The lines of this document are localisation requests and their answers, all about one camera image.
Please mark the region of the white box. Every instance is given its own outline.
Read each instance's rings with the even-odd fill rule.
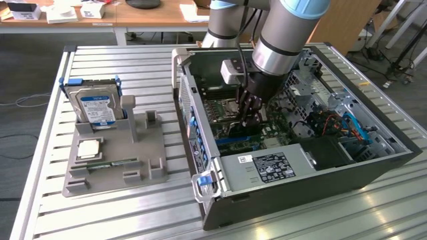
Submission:
[[[367,32],[365,29],[361,29],[361,32],[359,33],[359,37],[352,45],[352,48],[349,49],[349,52],[359,52],[363,49],[363,46],[369,41],[372,37],[372,34]]]
[[[10,11],[10,13],[16,20],[38,20],[41,10],[40,6],[37,5],[33,11]]]
[[[73,7],[66,9],[68,12],[64,12],[62,8],[58,9],[54,6],[50,6],[48,11],[45,11],[45,18],[48,24],[58,24],[58,23],[68,23],[68,22],[77,22],[77,14]]]
[[[81,17],[89,19],[101,19],[105,7],[103,3],[83,3],[80,8]]]

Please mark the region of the sticker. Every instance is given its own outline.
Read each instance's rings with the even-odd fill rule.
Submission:
[[[239,156],[237,158],[241,164],[252,162],[252,155]]]
[[[112,23],[92,23],[93,26],[112,26]]]
[[[296,176],[283,152],[253,157],[252,160],[264,183]]]
[[[115,112],[108,107],[108,96],[84,96],[80,98],[88,122],[96,126],[107,126],[115,123]]]

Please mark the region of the aluminum profile table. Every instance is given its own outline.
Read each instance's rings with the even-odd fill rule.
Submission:
[[[348,79],[427,149],[427,132],[339,52],[315,44]],[[80,46],[64,52],[29,168],[10,239],[419,239],[427,237],[427,153],[363,189],[332,196],[212,231],[203,231],[171,88],[171,51],[195,45]],[[60,77],[119,75],[135,112],[156,110],[167,154],[165,183],[65,198],[61,195],[72,144],[72,106]],[[343,87],[323,75],[335,91]]]

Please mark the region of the hard drive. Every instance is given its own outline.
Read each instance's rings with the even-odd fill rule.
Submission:
[[[95,130],[115,126],[124,119],[120,106],[120,79],[83,80],[69,79],[61,89],[66,94],[79,123],[91,123]]]

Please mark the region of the gray carpet floor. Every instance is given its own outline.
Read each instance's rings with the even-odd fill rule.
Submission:
[[[409,29],[391,50],[384,53],[388,58],[399,55],[416,30]],[[392,36],[391,32],[381,39],[379,46],[387,44]],[[203,39],[203,33],[195,34],[195,40]],[[153,38],[153,33],[144,33],[128,44],[159,44],[160,34]],[[164,35],[164,43],[173,44],[176,34]],[[180,35],[180,43],[187,43],[188,38]],[[69,33],[69,34],[1,34],[0,35],[0,104],[13,102],[17,98],[32,94],[48,93],[52,91],[53,79],[57,73],[62,48],[65,45],[77,46],[108,46],[116,45],[116,38],[109,33]],[[427,47],[427,37],[419,42],[412,59]],[[349,54],[351,59],[360,64],[385,72],[388,62],[369,61],[360,53]],[[419,65],[415,72],[413,82],[403,85],[396,82],[384,92],[415,118],[419,124],[427,127],[427,59]],[[385,82],[384,76],[367,71],[368,78],[380,86]],[[26,104],[44,103],[46,97],[28,101]],[[18,108],[0,106],[0,137],[12,134],[38,135],[44,120],[46,106],[34,108]],[[36,139],[30,136],[16,136],[0,139],[0,155],[13,158],[32,154],[36,147]],[[32,158],[10,159],[0,156],[0,198],[20,198],[22,194],[26,174]],[[18,201],[0,201],[0,240],[8,239]]]

